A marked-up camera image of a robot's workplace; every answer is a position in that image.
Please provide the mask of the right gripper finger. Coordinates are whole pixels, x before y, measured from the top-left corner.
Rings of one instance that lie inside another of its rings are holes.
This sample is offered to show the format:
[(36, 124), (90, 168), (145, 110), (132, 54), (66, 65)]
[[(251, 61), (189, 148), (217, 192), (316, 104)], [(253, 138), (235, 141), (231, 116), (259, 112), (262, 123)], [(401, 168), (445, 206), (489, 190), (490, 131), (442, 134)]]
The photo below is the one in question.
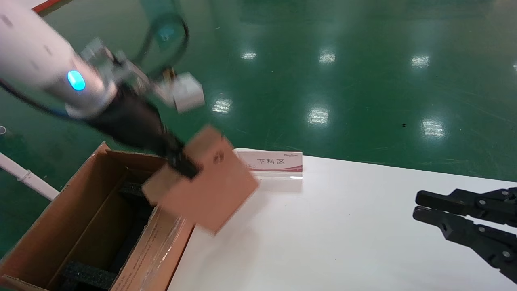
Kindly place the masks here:
[(487, 193), (455, 189), (449, 195), (420, 190), (416, 195), (416, 203), (429, 209), (515, 227), (516, 194), (516, 187), (492, 190)]
[(447, 241), (469, 247), (487, 264), (517, 282), (517, 238), (515, 234), (475, 224), (447, 212), (416, 206), (412, 217), (438, 227)]

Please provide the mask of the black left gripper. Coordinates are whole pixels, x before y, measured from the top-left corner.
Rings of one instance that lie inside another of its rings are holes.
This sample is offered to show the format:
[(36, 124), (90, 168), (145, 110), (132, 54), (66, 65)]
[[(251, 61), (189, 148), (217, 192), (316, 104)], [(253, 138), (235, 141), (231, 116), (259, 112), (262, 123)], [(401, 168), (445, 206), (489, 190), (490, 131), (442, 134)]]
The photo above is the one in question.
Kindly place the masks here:
[(127, 147), (166, 157), (170, 168), (190, 180), (200, 171), (183, 142), (167, 130), (157, 107), (129, 87), (118, 87), (111, 103), (87, 124)]

